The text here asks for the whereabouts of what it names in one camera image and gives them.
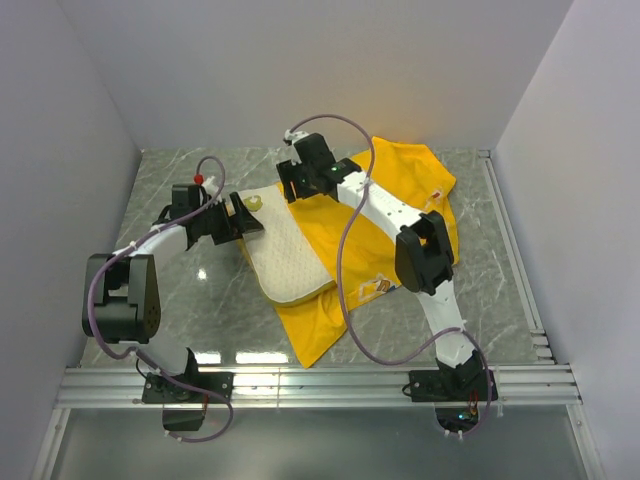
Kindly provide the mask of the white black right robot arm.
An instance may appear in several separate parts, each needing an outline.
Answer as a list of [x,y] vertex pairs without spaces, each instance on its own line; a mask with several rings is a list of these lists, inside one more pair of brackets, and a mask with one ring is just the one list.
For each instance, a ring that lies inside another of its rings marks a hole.
[[288,130],[284,142],[298,155],[277,166],[288,202],[328,196],[352,208],[350,224],[364,217],[392,241],[395,274],[418,299],[432,333],[420,348],[435,349],[440,401],[495,400],[492,372],[455,298],[454,255],[443,216],[409,206],[353,160],[337,160],[319,133]]

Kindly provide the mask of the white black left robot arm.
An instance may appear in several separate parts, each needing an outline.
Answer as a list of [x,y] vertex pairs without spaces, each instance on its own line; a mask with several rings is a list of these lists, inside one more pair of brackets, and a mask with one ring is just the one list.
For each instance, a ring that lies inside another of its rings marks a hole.
[[230,194],[231,209],[201,184],[176,184],[171,203],[150,231],[114,253],[87,261],[82,328],[108,356],[132,355],[148,369],[147,386],[173,402],[194,402],[213,389],[206,384],[193,351],[159,334],[161,301],[157,273],[201,238],[216,245],[261,233],[264,226]]

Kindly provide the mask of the cream dotted foam pillow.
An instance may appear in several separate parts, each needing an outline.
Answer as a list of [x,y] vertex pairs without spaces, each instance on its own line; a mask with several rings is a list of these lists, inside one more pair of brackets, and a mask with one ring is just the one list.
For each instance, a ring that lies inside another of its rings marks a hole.
[[295,306],[335,285],[277,185],[243,190],[239,197],[263,225],[262,231],[245,234],[241,247],[270,303]]

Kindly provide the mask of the yellow printed pillowcase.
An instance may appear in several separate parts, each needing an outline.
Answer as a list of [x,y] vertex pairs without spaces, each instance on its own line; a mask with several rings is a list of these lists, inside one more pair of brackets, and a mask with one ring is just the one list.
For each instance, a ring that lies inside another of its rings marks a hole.
[[[459,260],[456,220],[448,199],[456,178],[424,144],[373,139],[376,159],[373,180],[408,205],[444,218],[454,260]],[[346,332],[336,286],[340,237],[353,209],[317,195],[287,203],[303,235],[328,270],[335,285],[312,299],[276,308],[295,355],[309,368]],[[354,310],[400,285],[394,269],[392,240],[372,221],[359,216],[349,231],[342,274],[346,304]]]

